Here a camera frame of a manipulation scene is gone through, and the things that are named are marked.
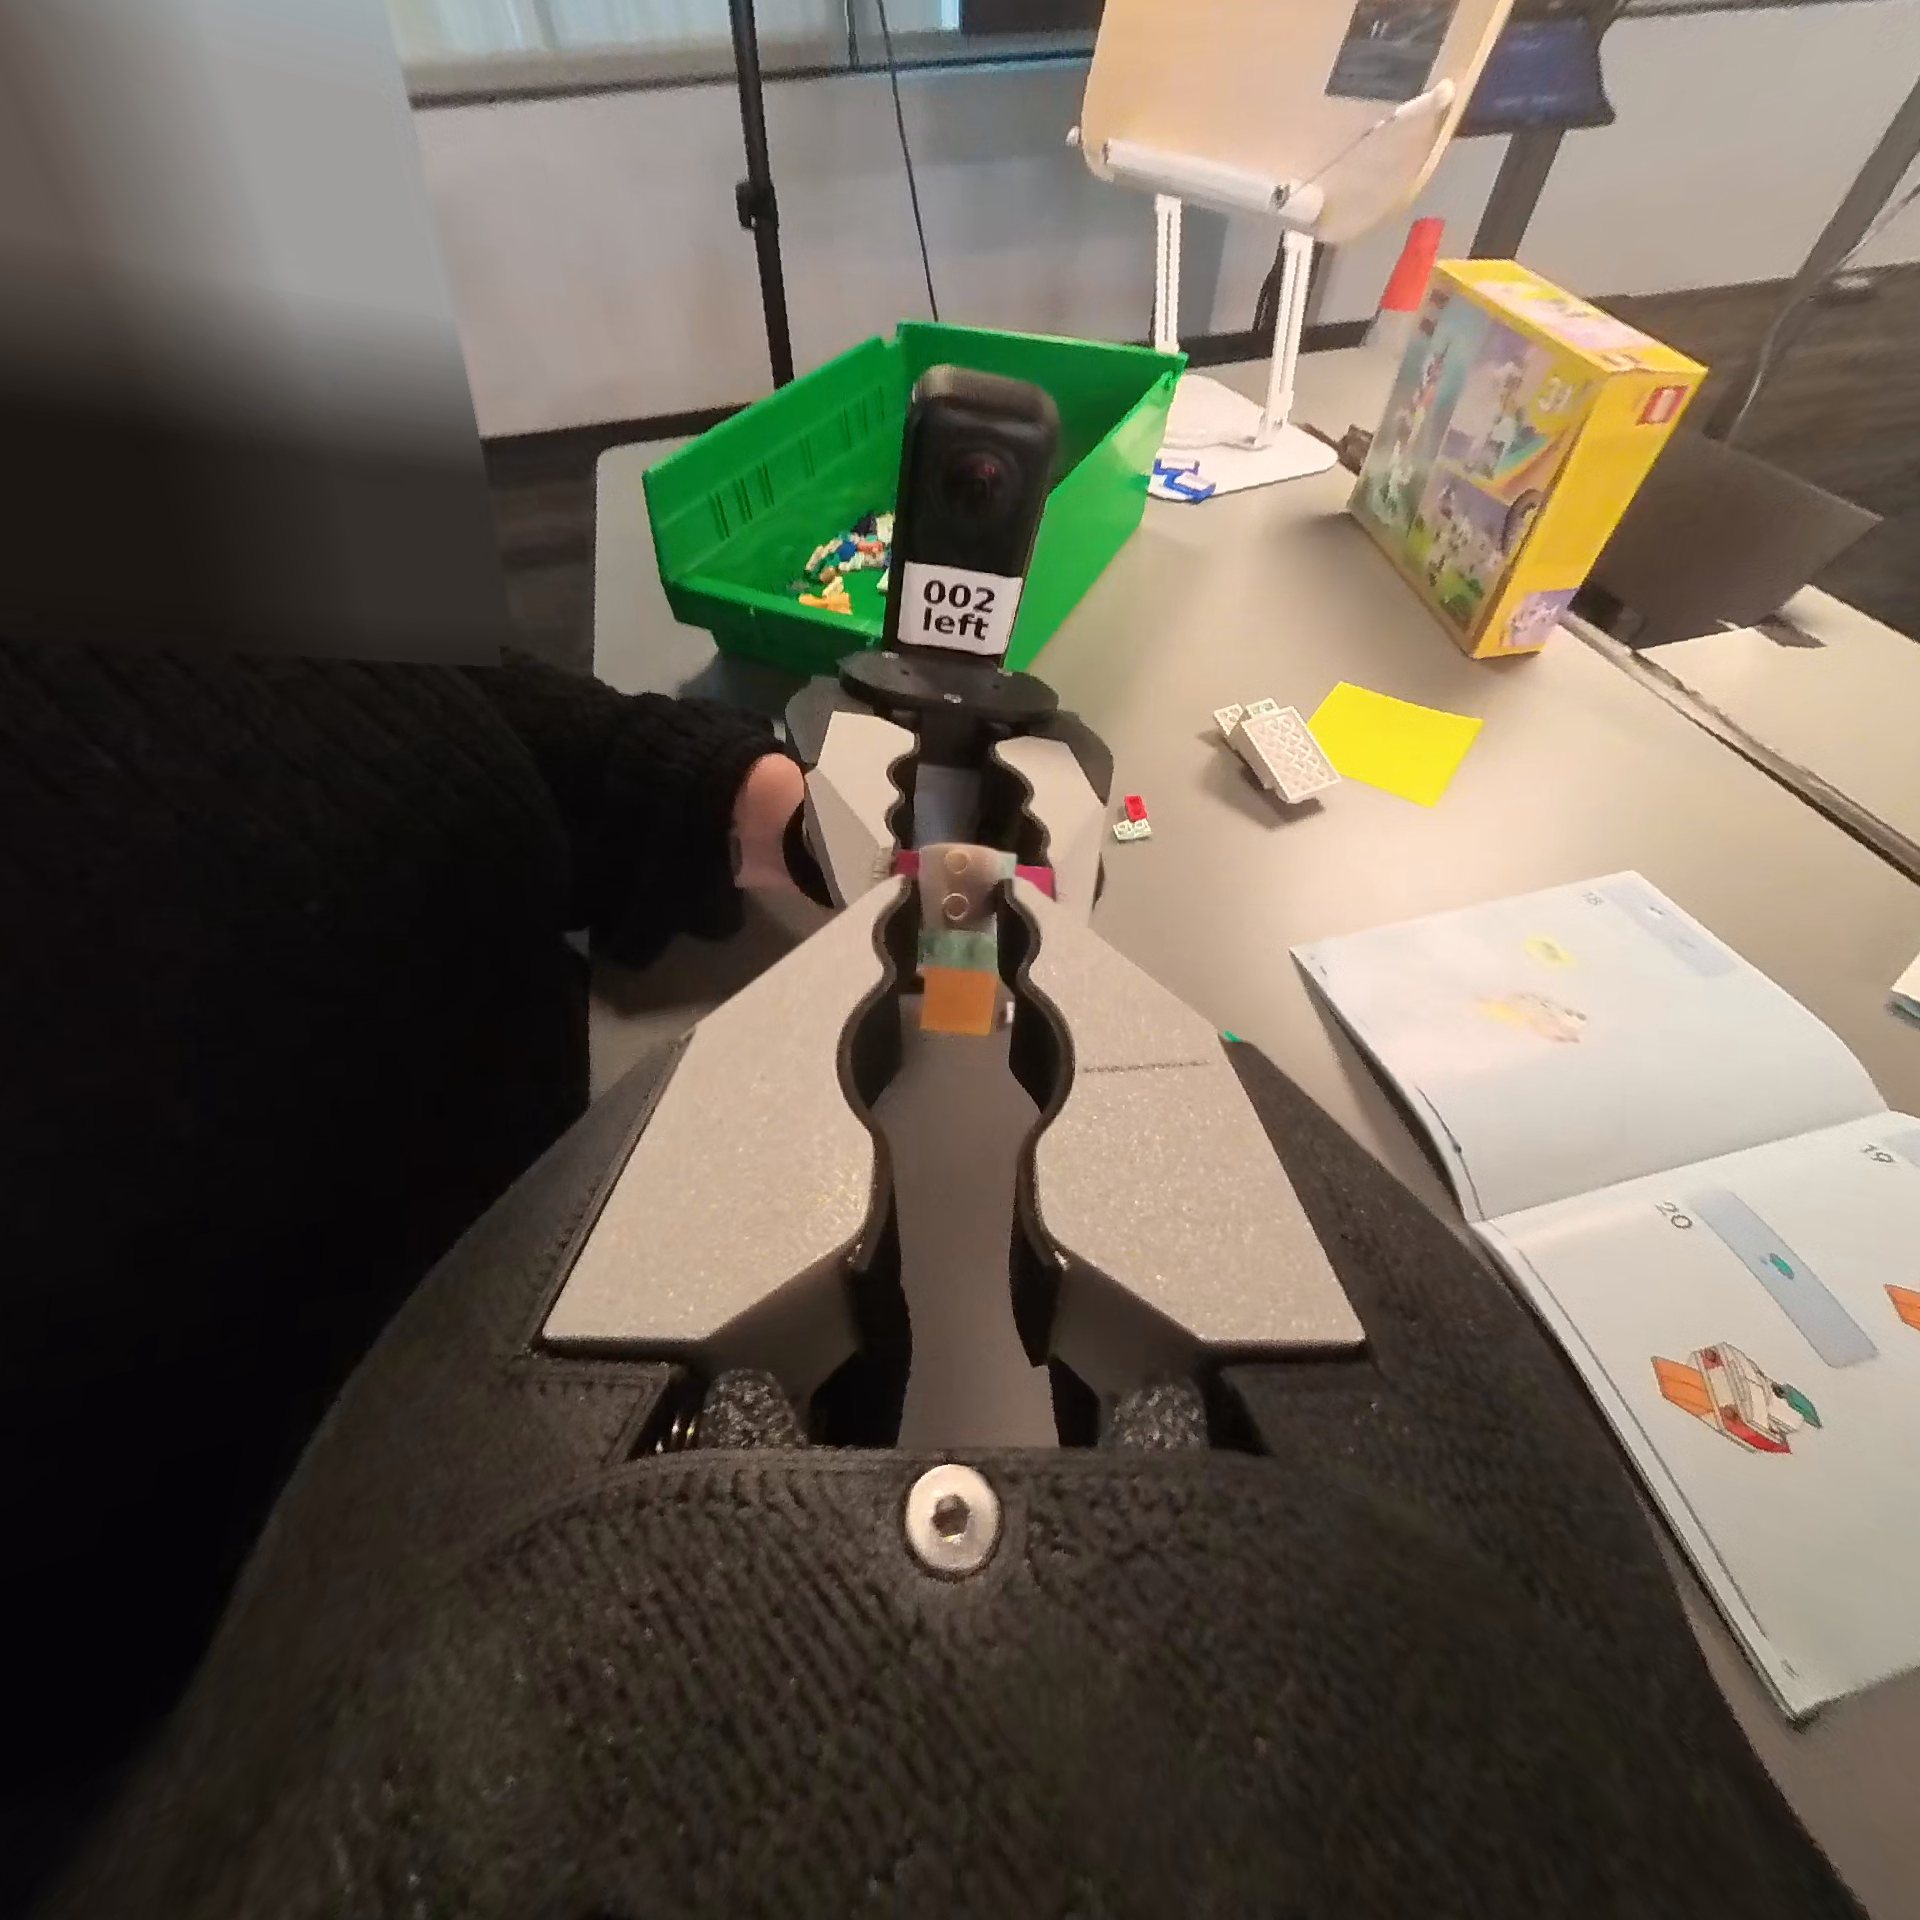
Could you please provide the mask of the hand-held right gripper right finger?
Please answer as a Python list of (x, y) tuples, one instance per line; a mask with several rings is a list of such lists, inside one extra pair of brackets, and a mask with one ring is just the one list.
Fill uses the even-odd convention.
[(1361, 1326), (1229, 1046), (1028, 880), (1000, 891), (1009, 1067), (1037, 1110), (1015, 1171), (1015, 1329), (1077, 1379), (1331, 1360)]

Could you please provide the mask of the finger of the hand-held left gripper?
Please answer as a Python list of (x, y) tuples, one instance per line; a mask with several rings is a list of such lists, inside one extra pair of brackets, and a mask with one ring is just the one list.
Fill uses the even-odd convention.
[(991, 746), (991, 844), (1060, 907), (1094, 907), (1102, 886), (1102, 762), (1067, 737)]
[(820, 755), (806, 771), (805, 830), (828, 898), (847, 907), (895, 875), (894, 815), (902, 801), (895, 771), (917, 738), (867, 711), (833, 711)]

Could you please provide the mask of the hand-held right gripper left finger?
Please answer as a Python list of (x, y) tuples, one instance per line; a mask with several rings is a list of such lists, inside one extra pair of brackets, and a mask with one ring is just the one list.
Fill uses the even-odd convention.
[(543, 1350), (820, 1387), (904, 1342), (891, 1171), (856, 1036), (895, 1027), (888, 879), (679, 1046), (543, 1311)]

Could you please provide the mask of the green plastic bin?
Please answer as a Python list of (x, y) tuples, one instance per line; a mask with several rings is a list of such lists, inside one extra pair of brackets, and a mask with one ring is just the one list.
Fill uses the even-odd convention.
[(880, 646), (877, 571), (841, 609), (806, 604), (805, 563), (895, 506), (910, 393), (934, 366), (1041, 386), (1062, 436), (1006, 664), (1028, 667), (1145, 515), (1183, 356), (910, 321), (747, 404), (641, 476), (655, 566), (680, 624), (721, 656), (813, 678)]

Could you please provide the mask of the pile of lego pieces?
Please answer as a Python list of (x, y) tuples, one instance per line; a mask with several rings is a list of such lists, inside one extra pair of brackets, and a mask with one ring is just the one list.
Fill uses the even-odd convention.
[(864, 512), (815, 544), (787, 586), (801, 609), (833, 618), (880, 618), (894, 582), (894, 512)]

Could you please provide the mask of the small multicoloured lego assembly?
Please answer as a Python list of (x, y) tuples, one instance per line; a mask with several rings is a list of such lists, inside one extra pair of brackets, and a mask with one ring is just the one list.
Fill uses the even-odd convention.
[(1053, 898), (1053, 868), (1020, 863), (1009, 851), (947, 842), (901, 849), (891, 873), (917, 890), (923, 1031), (988, 1038), (1000, 1006), (999, 890), (1024, 879)]

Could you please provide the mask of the person's left forearm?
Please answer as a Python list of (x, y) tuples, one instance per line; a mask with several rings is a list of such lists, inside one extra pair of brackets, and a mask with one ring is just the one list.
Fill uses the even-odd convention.
[(4, 1067), (158, 1064), (503, 992), (584, 932), (726, 930), (741, 711), (528, 656), (399, 665), (4, 640)]

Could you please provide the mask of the person's left hand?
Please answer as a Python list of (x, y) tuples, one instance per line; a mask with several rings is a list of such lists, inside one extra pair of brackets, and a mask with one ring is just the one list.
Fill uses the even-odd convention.
[(832, 891), (806, 842), (806, 783), (787, 753), (763, 753), (741, 777), (729, 817), (734, 888), (830, 906)]

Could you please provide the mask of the black tripod stand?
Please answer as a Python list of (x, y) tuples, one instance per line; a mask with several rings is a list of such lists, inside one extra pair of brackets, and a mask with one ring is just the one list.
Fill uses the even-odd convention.
[(765, 353), (775, 388), (796, 377), (793, 332), (773, 153), (765, 130), (761, 49), (755, 3), (726, 3), (744, 177), (736, 184), (736, 219), (752, 239)]

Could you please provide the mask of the yellow paper sheet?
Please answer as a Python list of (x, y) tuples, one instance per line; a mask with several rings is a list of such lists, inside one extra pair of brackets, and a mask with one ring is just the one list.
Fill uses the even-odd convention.
[(1307, 719), (1313, 743), (1341, 779), (1429, 809), (1446, 795), (1481, 727), (1476, 716), (1411, 704), (1347, 682), (1335, 683)]

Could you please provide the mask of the open instruction booklet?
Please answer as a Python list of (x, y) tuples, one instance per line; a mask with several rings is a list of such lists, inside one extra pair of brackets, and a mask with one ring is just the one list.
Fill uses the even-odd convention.
[(1917, 1666), (1917, 1123), (1625, 871), (1292, 951), (1793, 1719)]

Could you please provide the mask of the wooden book stand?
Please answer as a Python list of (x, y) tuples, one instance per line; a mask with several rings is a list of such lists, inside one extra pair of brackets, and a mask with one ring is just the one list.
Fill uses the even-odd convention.
[(1279, 232), (1263, 396), (1185, 370), (1168, 407), (1159, 459), (1199, 462), (1216, 481), (1211, 499), (1335, 467), (1335, 449), (1292, 422), (1317, 251), (1416, 199), (1508, 14), (1508, 3), (1102, 10), (1072, 145), (1094, 179), (1153, 201), (1153, 351), (1181, 347), (1189, 208), (1254, 215)]

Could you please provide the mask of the red paper tag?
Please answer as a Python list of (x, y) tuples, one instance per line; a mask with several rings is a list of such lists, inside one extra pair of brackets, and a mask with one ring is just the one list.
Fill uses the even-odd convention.
[(1388, 274), (1379, 298), (1376, 321), (1398, 321), (1420, 314), (1444, 234), (1446, 222), (1440, 215), (1424, 215), (1407, 227), (1395, 270)]

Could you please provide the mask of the person's black clothing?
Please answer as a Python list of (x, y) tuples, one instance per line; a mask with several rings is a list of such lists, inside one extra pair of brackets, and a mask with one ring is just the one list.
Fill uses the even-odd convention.
[(560, 935), (318, 988), (4, 968), (4, 1916), (176, 1704), (351, 1367), (584, 1106)]

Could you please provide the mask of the grey desk leg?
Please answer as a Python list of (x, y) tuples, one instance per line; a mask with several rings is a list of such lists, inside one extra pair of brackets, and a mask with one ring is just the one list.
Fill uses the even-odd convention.
[(1711, 441), (1734, 443), (1741, 440), (1765, 386), (1781, 368), (1788, 351), (1805, 334), (1833, 281), (1849, 273), (1865, 246), (1916, 201), (1916, 159), (1917, 87), (1911, 87), (1798, 273), (1788, 281), (1751, 361), (1740, 376), (1728, 376), (1705, 425)]

